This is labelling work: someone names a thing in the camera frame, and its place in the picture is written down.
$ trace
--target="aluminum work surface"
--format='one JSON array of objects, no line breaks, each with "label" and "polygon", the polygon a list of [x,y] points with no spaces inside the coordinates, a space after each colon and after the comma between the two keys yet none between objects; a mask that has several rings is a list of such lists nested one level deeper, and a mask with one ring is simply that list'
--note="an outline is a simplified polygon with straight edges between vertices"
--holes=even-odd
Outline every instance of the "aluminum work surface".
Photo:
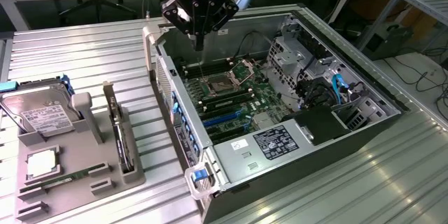
[{"label": "aluminum work surface", "polygon": [[[141,186],[44,223],[200,223],[145,74],[142,26],[144,22],[134,20],[37,30],[16,33],[13,42],[6,42],[8,79],[49,78],[62,71],[72,79],[74,91],[90,92],[93,111],[105,110],[101,82],[114,83],[117,99],[130,111],[145,170],[146,182]],[[330,33],[328,27],[320,28]],[[353,47],[345,46],[344,50],[354,54]],[[381,79],[380,70],[376,71],[372,75]],[[382,78],[380,83],[386,86],[389,80]],[[397,124],[357,153],[216,223],[448,222],[446,132],[416,106],[417,102],[410,102],[390,84],[386,87],[410,108]],[[16,154],[16,126],[2,117],[0,223],[14,220]]]}]

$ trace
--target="green circuit board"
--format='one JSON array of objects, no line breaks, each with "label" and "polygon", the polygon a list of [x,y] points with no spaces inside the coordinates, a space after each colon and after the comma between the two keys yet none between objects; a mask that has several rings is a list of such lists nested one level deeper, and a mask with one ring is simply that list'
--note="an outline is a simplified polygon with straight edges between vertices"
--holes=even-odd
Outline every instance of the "green circuit board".
[{"label": "green circuit board", "polygon": [[241,90],[252,89],[253,91],[248,101],[228,105],[222,103],[222,108],[212,112],[214,116],[202,120],[202,122],[206,122],[220,119],[222,115],[238,112],[237,118],[213,124],[212,126],[204,125],[214,144],[258,130],[260,125],[253,119],[257,114],[265,112],[269,115],[272,123],[276,124],[281,121],[281,118],[290,113],[290,110],[285,107],[281,99],[277,97],[277,93],[266,82],[260,69],[250,64],[253,71],[253,74],[250,74],[246,66],[248,62],[245,62],[245,64],[238,62],[232,69],[234,78],[241,83],[240,85],[232,82],[232,77],[228,72],[186,79],[184,83],[200,118],[210,113],[209,111],[204,111],[200,101],[214,99],[216,97]]}]

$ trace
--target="blue expansion slot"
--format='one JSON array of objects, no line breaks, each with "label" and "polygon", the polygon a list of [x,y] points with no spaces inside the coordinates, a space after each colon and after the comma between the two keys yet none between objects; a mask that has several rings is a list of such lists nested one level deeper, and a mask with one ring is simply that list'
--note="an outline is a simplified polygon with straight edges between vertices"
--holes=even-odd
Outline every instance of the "blue expansion slot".
[{"label": "blue expansion slot", "polygon": [[240,115],[241,115],[241,110],[236,111],[236,112],[232,113],[232,114],[220,116],[218,118],[216,118],[216,119],[213,119],[213,120],[209,120],[209,121],[204,122],[204,123],[202,123],[202,124],[204,124],[204,127],[209,127],[209,126],[213,126],[214,124],[218,124],[218,123],[230,121],[230,120],[238,118]]}]

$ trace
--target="robotic arm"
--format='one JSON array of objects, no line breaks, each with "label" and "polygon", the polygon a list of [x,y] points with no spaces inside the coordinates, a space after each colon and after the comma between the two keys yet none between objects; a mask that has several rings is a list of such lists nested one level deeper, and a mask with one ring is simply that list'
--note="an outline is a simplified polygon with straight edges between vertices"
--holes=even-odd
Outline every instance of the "robotic arm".
[{"label": "robotic arm", "polygon": [[189,36],[193,49],[204,48],[204,36],[217,31],[249,0],[168,0],[161,14],[178,30]]}]

